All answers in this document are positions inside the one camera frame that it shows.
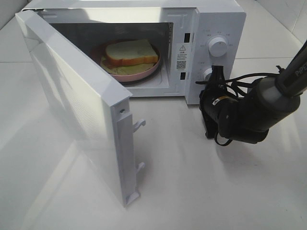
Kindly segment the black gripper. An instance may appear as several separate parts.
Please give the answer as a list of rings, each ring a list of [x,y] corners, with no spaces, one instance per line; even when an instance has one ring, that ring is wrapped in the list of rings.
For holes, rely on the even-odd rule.
[[[217,134],[226,139],[235,136],[236,96],[228,91],[227,84],[211,83],[224,81],[224,67],[212,65],[210,84],[200,94],[200,110],[208,139],[216,139]]]

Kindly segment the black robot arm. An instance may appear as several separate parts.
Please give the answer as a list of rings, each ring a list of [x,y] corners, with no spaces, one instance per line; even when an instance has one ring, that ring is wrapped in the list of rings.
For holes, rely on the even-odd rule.
[[[200,111],[205,136],[229,145],[233,140],[257,144],[269,129],[295,112],[307,89],[307,45],[304,44],[286,68],[278,73],[251,73],[226,80],[223,66],[212,66],[200,92]]]

